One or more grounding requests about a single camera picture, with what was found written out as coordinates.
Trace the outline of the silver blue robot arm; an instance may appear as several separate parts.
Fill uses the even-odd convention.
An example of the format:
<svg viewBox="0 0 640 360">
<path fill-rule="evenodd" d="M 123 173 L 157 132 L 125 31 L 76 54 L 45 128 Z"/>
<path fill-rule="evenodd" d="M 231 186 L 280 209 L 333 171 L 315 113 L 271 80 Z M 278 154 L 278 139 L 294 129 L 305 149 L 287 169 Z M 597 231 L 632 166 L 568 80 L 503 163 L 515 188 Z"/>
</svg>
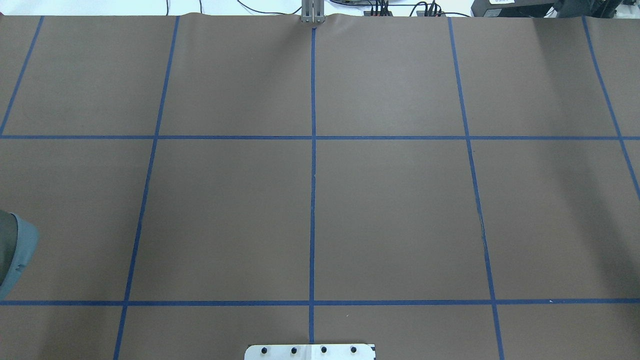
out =
<svg viewBox="0 0 640 360">
<path fill-rule="evenodd" d="M 38 228 L 18 214 L 0 211 L 0 300 L 16 287 L 34 257 Z"/>
</svg>

